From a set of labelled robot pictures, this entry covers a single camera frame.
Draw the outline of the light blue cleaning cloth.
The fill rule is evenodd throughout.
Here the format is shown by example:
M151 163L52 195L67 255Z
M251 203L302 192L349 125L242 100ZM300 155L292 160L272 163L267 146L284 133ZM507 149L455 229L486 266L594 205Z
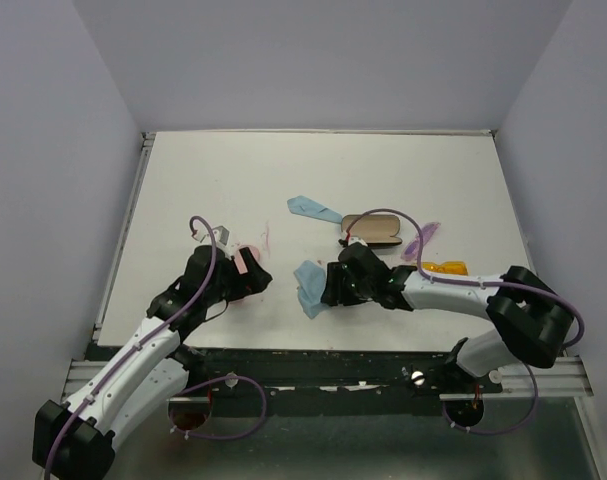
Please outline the light blue cleaning cloth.
M328 309L322 302L322 294L326 285L326 273L317 264L306 260L295 271L297 280L297 298L304 314L314 319Z

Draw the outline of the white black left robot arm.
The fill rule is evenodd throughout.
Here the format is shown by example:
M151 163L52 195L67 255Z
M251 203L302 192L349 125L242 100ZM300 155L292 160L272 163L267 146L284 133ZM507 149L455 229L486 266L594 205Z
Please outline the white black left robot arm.
M180 356L187 337L207 320L210 307L266 290L272 281L249 248L246 270L215 245L200 246L184 273L151 302L126 344L66 401L37 412L32 460L47 479L102 479L118 445L158 404L217 384Z

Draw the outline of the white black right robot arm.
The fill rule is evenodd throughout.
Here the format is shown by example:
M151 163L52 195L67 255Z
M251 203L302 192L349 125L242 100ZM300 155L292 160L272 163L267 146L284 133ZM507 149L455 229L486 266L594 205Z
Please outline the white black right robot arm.
M361 243L328 264L321 301L330 307L374 302L388 310L438 310L489 321L492 330L460 340L443 367L445 384L457 392L506 365L551 368L577 318L524 267L498 276L437 275L417 266L389 267Z

